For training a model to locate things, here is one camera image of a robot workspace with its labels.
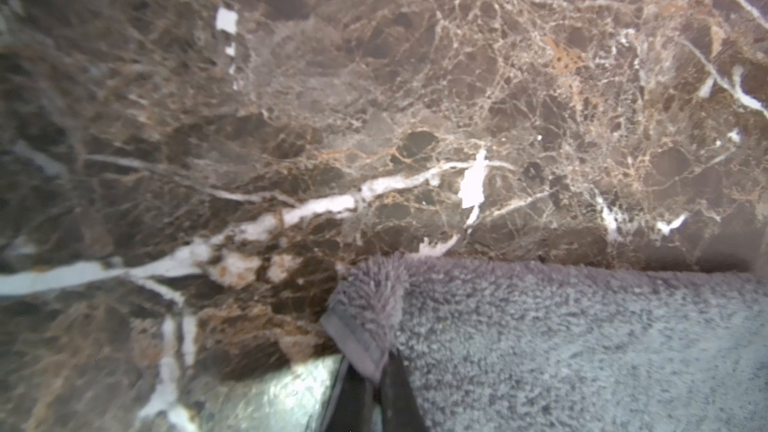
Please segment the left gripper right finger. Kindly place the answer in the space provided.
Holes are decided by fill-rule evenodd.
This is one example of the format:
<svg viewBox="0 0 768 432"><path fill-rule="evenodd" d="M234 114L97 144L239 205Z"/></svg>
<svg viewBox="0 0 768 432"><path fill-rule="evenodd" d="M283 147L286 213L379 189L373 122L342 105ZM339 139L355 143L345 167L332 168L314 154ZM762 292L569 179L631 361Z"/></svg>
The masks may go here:
<svg viewBox="0 0 768 432"><path fill-rule="evenodd" d="M389 353L380 381L384 432L427 432L398 350Z"/></svg>

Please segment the grey terry towel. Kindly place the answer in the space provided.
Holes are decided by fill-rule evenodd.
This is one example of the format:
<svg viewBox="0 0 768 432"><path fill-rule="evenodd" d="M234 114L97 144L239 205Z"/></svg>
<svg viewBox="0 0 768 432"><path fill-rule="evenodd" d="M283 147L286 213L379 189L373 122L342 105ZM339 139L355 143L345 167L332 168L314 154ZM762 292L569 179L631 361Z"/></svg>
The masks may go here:
<svg viewBox="0 0 768 432"><path fill-rule="evenodd" d="M767 278L376 256L321 323L378 385L398 350L427 431L763 431Z"/></svg>

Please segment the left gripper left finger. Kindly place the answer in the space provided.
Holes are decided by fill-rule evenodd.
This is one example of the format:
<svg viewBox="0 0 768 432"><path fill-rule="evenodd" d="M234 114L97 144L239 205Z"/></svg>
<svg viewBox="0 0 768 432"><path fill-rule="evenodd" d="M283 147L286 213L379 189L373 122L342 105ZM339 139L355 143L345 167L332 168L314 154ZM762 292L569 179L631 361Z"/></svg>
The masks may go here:
<svg viewBox="0 0 768 432"><path fill-rule="evenodd" d="M373 385L342 359L323 415L323 432L370 432Z"/></svg>

